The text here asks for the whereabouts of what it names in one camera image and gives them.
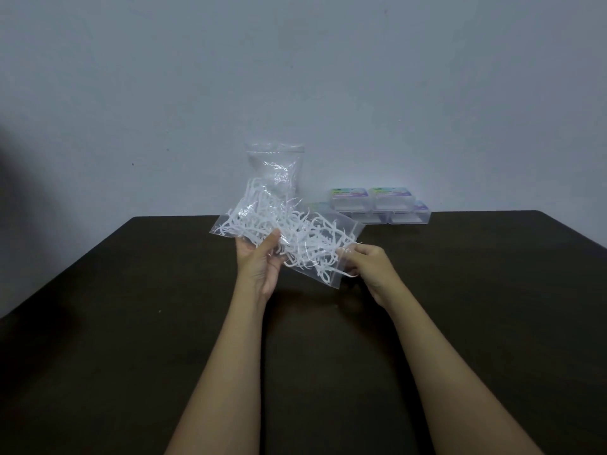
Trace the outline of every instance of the clear plastic bag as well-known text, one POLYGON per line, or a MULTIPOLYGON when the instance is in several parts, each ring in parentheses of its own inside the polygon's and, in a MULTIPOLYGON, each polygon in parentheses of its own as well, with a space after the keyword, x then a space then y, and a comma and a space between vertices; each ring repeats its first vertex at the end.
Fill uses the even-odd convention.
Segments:
POLYGON ((211 233, 244 237, 258 246, 279 228, 277 253, 285 266, 337 288, 345 261, 335 252, 356 242, 364 225, 327 204, 303 205, 295 195, 303 147, 286 144, 251 144, 247 151, 254 176, 235 209, 222 215, 211 233))

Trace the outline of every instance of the table surface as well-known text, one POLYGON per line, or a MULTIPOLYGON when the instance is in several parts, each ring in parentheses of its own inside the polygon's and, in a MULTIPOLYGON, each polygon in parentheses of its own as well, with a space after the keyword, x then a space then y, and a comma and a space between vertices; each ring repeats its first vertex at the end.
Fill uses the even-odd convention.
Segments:
MULTIPOLYGON (((0 320, 0 453, 163 453, 236 274, 215 217, 140 217, 0 320)), ((607 250, 535 211, 367 226, 444 335, 548 453, 607 452, 607 250)), ((432 453, 385 312, 281 273, 262 450, 432 453)))

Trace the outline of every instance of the right hand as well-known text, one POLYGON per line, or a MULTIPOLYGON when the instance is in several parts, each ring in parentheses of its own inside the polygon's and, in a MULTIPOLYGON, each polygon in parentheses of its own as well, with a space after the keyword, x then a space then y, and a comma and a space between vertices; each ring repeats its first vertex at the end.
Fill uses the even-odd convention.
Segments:
POLYGON ((353 275, 360 274, 378 305, 387 307, 390 294, 401 289, 403 283, 384 250, 369 244, 354 244, 339 251, 346 258, 346 268, 353 275))

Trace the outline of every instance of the clear plastic box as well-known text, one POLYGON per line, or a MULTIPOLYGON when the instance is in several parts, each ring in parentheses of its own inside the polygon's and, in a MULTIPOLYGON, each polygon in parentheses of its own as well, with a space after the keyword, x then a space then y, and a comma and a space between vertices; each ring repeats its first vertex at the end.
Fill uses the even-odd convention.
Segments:
POLYGON ((372 206, 371 196, 364 188, 334 188, 331 206, 338 212, 368 212, 372 206))
POLYGON ((388 223, 392 225, 425 224, 430 221, 432 211, 421 201, 415 201, 413 209, 408 212, 392 212, 388 223))
POLYGON ((388 223, 389 212, 343 212, 353 220, 364 223, 365 225, 385 225, 388 223))
POLYGON ((408 212, 415 204, 415 197, 405 187, 376 187, 370 193, 376 211, 408 212))

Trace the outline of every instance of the product label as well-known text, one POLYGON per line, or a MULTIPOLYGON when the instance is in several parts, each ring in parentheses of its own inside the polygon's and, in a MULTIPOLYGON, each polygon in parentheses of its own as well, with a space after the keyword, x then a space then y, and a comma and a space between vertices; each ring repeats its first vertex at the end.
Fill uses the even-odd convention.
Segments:
POLYGON ((374 188, 372 189, 377 197, 410 197, 411 192, 405 187, 396 188, 374 188))
POLYGON ((428 209, 428 206, 426 206, 421 201, 415 201, 414 211, 415 212, 428 212, 429 209, 428 209))
POLYGON ((333 198, 360 198, 369 195, 364 188, 334 188, 331 194, 333 198))

